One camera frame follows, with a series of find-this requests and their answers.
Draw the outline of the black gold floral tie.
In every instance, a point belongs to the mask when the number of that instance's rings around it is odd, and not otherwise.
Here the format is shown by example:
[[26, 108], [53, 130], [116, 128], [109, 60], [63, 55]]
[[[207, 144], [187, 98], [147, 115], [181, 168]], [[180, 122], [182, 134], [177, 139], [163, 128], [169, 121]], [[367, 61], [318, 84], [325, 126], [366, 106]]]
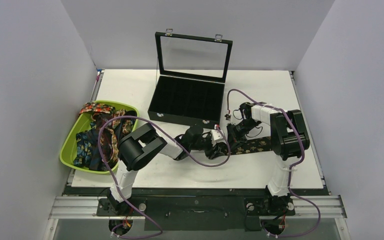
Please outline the black gold floral tie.
[[269, 136], [247, 139], [245, 142], [235, 142], [230, 146], [231, 155], [270, 152], [272, 150], [271, 138]]

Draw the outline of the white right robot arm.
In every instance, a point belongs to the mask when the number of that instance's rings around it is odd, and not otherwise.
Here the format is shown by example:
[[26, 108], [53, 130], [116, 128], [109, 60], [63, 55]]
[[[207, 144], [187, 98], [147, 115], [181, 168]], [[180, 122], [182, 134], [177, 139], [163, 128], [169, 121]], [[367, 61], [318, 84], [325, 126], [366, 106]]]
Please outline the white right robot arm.
[[293, 173], [304, 161], [305, 150], [310, 146], [304, 117], [300, 110], [285, 111], [260, 102], [245, 102], [239, 109], [242, 121], [226, 126], [231, 150], [245, 144], [246, 135], [258, 125], [270, 127], [270, 145], [276, 154], [276, 164], [266, 186], [270, 195], [262, 199], [262, 207], [267, 213], [274, 214], [282, 207], [280, 197], [290, 195]]

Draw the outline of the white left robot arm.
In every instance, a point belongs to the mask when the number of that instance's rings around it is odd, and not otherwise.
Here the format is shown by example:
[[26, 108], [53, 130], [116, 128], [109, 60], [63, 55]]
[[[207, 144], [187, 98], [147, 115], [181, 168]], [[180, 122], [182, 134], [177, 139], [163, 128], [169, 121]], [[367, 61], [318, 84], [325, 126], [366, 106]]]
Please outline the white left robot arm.
[[110, 188], [109, 208], [116, 215], [123, 215], [129, 209], [128, 199], [132, 196], [133, 184], [138, 171], [148, 165], [157, 154], [180, 161], [192, 151], [204, 151], [208, 159], [227, 155], [229, 150], [223, 131], [216, 127], [204, 132], [198, 125], [189, 127], [184, 134], [173, 139], [159, 135], [150, 123], [146, 123], [124, 136], [118, 144], [118, 168], [114, 175], [116, 182]]

